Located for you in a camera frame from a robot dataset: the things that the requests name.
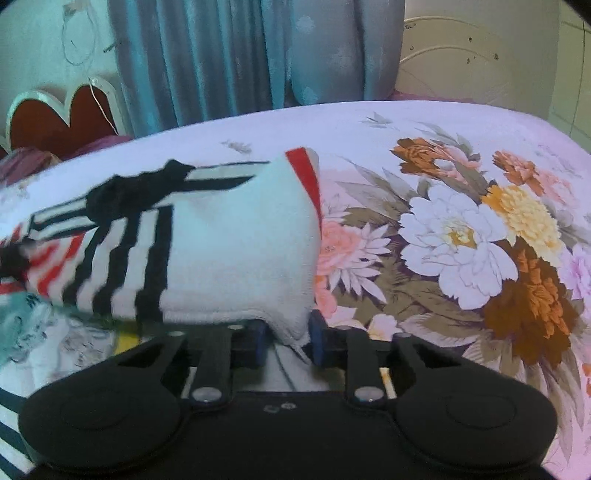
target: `bed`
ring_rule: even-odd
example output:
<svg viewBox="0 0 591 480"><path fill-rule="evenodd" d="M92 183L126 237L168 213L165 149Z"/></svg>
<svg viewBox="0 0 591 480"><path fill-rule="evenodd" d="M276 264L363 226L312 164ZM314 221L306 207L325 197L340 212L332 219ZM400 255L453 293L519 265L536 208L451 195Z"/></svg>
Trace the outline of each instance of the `bed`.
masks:
<svg viewBox="0 0 591 480"><path fill-rule="evenodd" d="M114 174L157 170L170 158L194 166L268 161L300 146L320 161L315 295L328 323L377 339L411 333L538 388L559 417L544 466L559 479L586 479L591 158L545 121L491 106L401 101L192 125L83 155L4 190L0 238ZM20 314L11 287L3 288L5 314ZM0 366L0 420L13 431L9 401L137 341L33 303L31 324L45 335ZM30 469L18 442L0 437L0 469L9 478Z"/></svg>

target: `black device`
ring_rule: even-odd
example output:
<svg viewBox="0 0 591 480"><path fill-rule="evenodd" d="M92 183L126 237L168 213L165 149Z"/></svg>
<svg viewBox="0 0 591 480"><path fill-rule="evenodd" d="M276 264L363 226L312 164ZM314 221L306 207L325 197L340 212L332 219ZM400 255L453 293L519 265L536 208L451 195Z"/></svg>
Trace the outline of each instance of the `black device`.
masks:
<svg viewBox="0 0 591 480"><path fill-rule="evenodd" d="M256 320L169 332L42 388L19 417L27 478L553 478L556 412L534 388L410 335L377 342L318 312L309 329L304 350L345 371L343 392L233 394L232 370L264 363Z"/></svg>

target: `leaf print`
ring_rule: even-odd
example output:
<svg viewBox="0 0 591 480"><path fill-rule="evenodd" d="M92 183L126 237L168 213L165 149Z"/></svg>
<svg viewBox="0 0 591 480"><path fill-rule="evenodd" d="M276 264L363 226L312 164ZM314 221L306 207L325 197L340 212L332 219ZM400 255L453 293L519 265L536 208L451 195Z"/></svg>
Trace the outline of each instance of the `leaf print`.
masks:
<svg viewBox="0 0 591 480"><path fill-rule="evenodd" d="M384 168L384 175L388 180L388 185L392 192L394 192L400 199L408 202L411 198L417 196L417 192L400 177Z"/></svg>
<svg viewBox="0 0 591 480"><path fill-rule="evenodd" d="M414 280L394 288L412 297L427 310L460 322L483 322L475 312L462 310L457 303L445 298L439 284L427 280Z"/></svg>
<svg viewBox="0 0 591 480"><path fill-rule="evenodd" d="M398 221L400 215L408 212L408 205L398 200L394 194L386 192L373 185L362 183L337 182L345 192L357 200L361 205L375 212L381 213L391 220Z"/></svg>
<svg viewBox="0 0 591 480"><path fill-rule="evenodd" d="M362 207L350 207L347 209L347 216L345 217L345 224L354 226L357 228L363 228L366 223L371 225L384 225L388 223L390 225L390 231L394 225L398 228L398 224L393 222L391 218L382 215L381 213L374 212L369 208Z"/></svg>
<svg viewBox="0 0 591 480"><path fill-rule="evenodd" d="M379 113L374 112L373 118L366 117L366 120L361 120L361 123L367 124L373 128L386 128L388 125L392 124L392 121L389 118L386 118L380 115Z"/></svg>
<svg viewBox="0 0 591 480"><path fill-rule="evenodd" d="M467 360L498 371L501 363L502 348L503 342L490 340L481 336L468 347L462 356Z"/></svg>
<svg viewBox="0 0 591 480"><path fill-rule="evenodd" d="M424 199L428 199L428 191L429 188L431 187L431 183L427 180L427 179L421 179L418 181L418 186L417 186L417 194L420 197L423 197Z"/></svg>
<svg viewBox="0 0 591 480"><path fill-rule="evenodd" d="M230 140L226 140L225 142L222 142L222 145L231 148L242 155L250 155L252 153L251 146L241 142L232 142Z"/></svg>
<svg viewBox="0 0 591 480"><path fill-rule="evenodd" d="M509 342L504 342L501 349L499 372L525 382L525 365L521 358L513 355L512 345Z"/></svg>
<svg viewBox="0 0 591 480"><path fill-rule="evenodd" d="M480 195L478 195L478 193L469 185L466 185L459 180L451 179L450 177L442 178L441 181L456 192L469 196L477 205L482 203Z"/></svg>
<svg viewBox="0 0 591 480"><path fill-rule="evenodd" d="M414 336L441 347L469 345L476 341L481 328L466 328L457 320L432 313L416 315L400 323L401 328Z"/></svg>
<svg viewBox="0 0 591 480"><path fill-rule="evenodd" d="M359 279L359 282L361 283L361 286L363 287L363 289L366 292L368 292L370 295L373 295L375 298L377 298L382 303L388 303L383 292L379 289L379 287L374 282L372 282L368 278L363 278L363 277L361 277Z"/></svg>
<svg viewBox="0 0 591 480"><path fill-rule="evenodd" d="M546 150L551 156L553 156L554 158L558 159L558 162L560 163L560 167L556 165L555 162L553 162L553 166L551 167L552 170L554 171L559 171L561 173L567 173L568 175L576 178L576 179L582 179L583 177L579 174L579 172L577 172L576 168L572 165L571 162L569 162L568 160L566 160L565 158L559 157L558 155L556 155L555 153L553 153L548 147L543 147L544 150Z"/></svg>
<svg viewBox="0 0 591 480"><path fill-rule="evenodd" d="M401 291L395 292L391 297L390 301L383 308L383 312L387 315L392 315L396 318L400 317L400 314L409 308L414 303L414 299Z"/></svg>
<svg viewBox="0 0 591 480"><path fill-rule="evenodd" d="M560 226L560 224L558 224L558 230L560 239L570 249L573 249L577 243L591 245L591 230L576 225Z"/></svg>
<svg viewBox="0 0 591 480"><path fill-rule="evenodd" d="M405 320L408 320L411 317L414 317L416 315L423 315L425 313L428 313L425 311L425 309L414 303L412 304L410 307L408 307L407 309L404 309L403 311L400 312L400 315L398 315L398 321L399 322L404 322Z"/></svg>
<svg viewBox="0 0 591 480"><path fill-rule="evenodd" d="M458 161L454 161L453 164L456 170L464 177L464 180L468 185L480 196L488 193L488 181L482 176L480 172L474 168L467 168Z"/></svg>
<svg viewBox="0 0 591 480"><path fill-rule="evenodd" d="M365 180L367 180L369 182L370 185L373 185L375 187L379 187L386 192L394 193L392 191L392 189L390 188L390 184L388 183L388 181L383 179L376 172L368 170L367 168L364 168L361 165L357 165L350 160L347 160L347 161L355 167L355 170L357 170L359 172L359 174L363 178L365 178Z"/></svg>
<svg viewBox="0 0 591 480"><path fill-rule="evenodd" d="M525 366L525 381L528 385L531 385L536 390L548 396L548 384L546 383L540 364Z"/></svg>
<svg viewBox="0 0 591 480"><path fill-rule="evenodd" d="M579 427L583 428L584 404L581 393L581 377L576 358L572 350L567 350L562 356L562 363L553 372L556 375L558 386L569 400Z"/></svg>
<svg viewBox="0 0 591 480"><path fill-rule="evenodd" d="M436 138L434 138L434 140L439 140L443 143L449 143L451 145L454 145L455 147L460 147L460 144L458 143L458 141L453 138L450 134L448 134L443 128L441 128L438 125L435 124L428 124L425 122L419 122L421 125L424 125L425 127L427 127L428 129L430 129L429 131L425 131L425 130L419 130L422 133L425 133L427 135L431 135L433 136L433 134L435 134L434 136Z"/></svg>
<svg viewBox="0 0 591 480"><path fill-rule="evenodd" d="M558 417L558 443L566 461L573 453L573 422L570 409L564 405L564 395L547 369L543 370L548 385L548 398L552 402Z"/></svg>
<svg viewBox="0 0 591 480"><path fill-rule="evenodd" d="M470 157L473 151L472 144L470 143L470 141L466 137L463 137L460 134L458 134L457 142L459 143L458 147L460 148L460 150L462 150L467 157Z"/></svg>

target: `pink flower print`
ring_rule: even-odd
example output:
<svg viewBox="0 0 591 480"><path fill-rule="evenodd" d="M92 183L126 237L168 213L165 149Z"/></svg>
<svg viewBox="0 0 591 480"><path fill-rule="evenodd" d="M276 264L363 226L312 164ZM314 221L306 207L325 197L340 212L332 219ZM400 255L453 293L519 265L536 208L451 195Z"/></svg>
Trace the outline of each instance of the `pink flower print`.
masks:
<svg viewBox="0 0 591 480"><path fill-rule="evenodd" d="M573 195L573 186L568 180L561 179L547 170L540 170L535 176L550 200L571 208L579 206L579 201Z"/></svg>
<svg viewBox="0 0 591 480"><path fill-rule="evenodd" d="M434 161L435 165L440 170L440 176L455 179L457 181L461 181L462 183L467 182L464 179L464 177L462 177L460 172L456 170L456 167L451 162L452 160L457 161L461 165L472 170L477 170L482 165L479 160L468 159L468 157L462 150L451 145L444 145L441 147L437 146L435 152L439 153L440 156L439 159L436 159Z"/></svg>
<svg viewBox="0 0 591 480"><path fill-rule="evenodd" d="M314 296L316 298L316 307L320 310L324 319L330 319L336 312L337 304L335 296L328 289L326 277L316 276Z"/></svg>
<svg viewBox="0 0 591 480"><path fill-rule="evenodd" d="M591 309L591 254L580 244L573 247L573 253L563 250L558 267L560 281L572 290L573 300L584 300L585 310Z"/></svg>
<svg viewBox="0 0 591 480"><path fill-rule="evenodd" d="M332 220L322 221L322 245L316 274L330 275L342 267L357 250L361 241L359 229Z"/></svg>

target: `orange flower print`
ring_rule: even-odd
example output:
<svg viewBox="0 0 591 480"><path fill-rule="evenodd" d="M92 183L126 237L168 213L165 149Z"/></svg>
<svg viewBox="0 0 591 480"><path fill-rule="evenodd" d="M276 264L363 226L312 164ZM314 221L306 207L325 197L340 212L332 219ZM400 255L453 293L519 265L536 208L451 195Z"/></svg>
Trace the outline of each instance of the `orange flower print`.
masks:
<svg viewBox="0 0 591 480"><path fill-rule="evenodd" d="M527 185L538 197L544 194L533 162L505 150L497 150L492 158L497 167L505 170L506 179L513 185Z"/></svg>
<svg viewBox="0 0 591 480"><path fill-rule="evenodd" d="M537 256L521 237L514 247L499 245L515 261L517 281L504 280L500 295L484 307L485 325L498 339L511 339L513 353L527 365L543 357L552 368L570 348L577 313L566 299L566 287L554 267Z"/></svg>
<svg viewBox="0 0 591 480"><path fill-rule="evenodd" d="M428 175L434 179L449 177L466 183L452 161L467 168L480 167L479 161L468 159L459 148L436 144L424 138L401 138L391 152L403 162L400 171L410 175Z"/></svg>
<svg viewBox="0 0 591 480"><path fill-rule="evenodd" d="M345 265L361 241L359 229L343 226L333 220L322 221L322 245L317 275L330 275Z"/></svg>
<svg viewBox="0 0 591 480"><path fill-rule="evenodd" d="M314 296L316 307L325 319L331 318L337 308L336 298L328 289L328 279L323 276L316 276Z"/></svg>
<svg viewBox="0 0 591 480"><path fill-rule="evenodd" d="M591 397L591 364L583 364L583 373L587 377L587 395Z"/></svg>

